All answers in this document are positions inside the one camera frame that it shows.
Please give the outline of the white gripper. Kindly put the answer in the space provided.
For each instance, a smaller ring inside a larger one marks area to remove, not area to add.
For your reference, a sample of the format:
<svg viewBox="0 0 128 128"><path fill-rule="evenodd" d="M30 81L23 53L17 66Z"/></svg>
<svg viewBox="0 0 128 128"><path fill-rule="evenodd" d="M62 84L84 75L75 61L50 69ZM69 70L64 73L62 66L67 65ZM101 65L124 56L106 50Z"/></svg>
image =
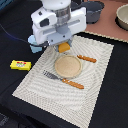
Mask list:
<svg viewBox="0 0 128 128"><path fill-rule="evenodd" d="M86 9L84 7L57 16L43 7L32 15L32 29L39 46L58 45L72 38L76 33L86 29Z"/></svg>

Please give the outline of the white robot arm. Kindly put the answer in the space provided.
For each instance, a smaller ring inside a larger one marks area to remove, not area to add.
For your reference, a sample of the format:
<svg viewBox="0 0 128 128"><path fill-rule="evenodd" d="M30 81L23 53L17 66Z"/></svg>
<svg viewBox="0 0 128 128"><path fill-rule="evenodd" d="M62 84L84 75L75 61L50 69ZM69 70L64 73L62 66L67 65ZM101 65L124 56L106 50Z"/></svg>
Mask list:
<svg viewBox="0 0 128 128"><path fill-rule="evenodd" d="M67 42L86 29L86 8L71 10L71 0L41 0L43 6L31 14L32 29L39 46Z"/></svg>

